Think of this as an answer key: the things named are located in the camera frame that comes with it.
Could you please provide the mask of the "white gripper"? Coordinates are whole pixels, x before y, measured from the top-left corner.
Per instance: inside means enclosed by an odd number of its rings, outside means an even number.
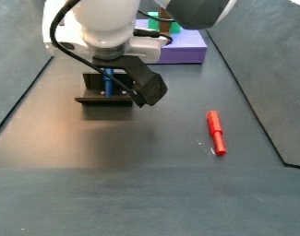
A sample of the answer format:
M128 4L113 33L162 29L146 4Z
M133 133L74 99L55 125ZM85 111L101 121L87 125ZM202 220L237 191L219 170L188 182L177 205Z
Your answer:
M138 56L156 63L162 39L134 36L136 13L141 0L79 0L58 22L55 39L87 60Z

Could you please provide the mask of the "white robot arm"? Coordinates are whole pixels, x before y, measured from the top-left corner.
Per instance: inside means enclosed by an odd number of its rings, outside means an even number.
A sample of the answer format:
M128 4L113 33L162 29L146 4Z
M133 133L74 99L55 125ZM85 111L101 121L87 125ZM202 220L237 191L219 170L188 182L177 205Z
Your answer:
M237 0L153 0L186 30L213 27ZM158 62L166 40L136 36L136 14L141 0L46 0L42 39L47 51L61 54L55 42L86 59L113 60L137 56Z

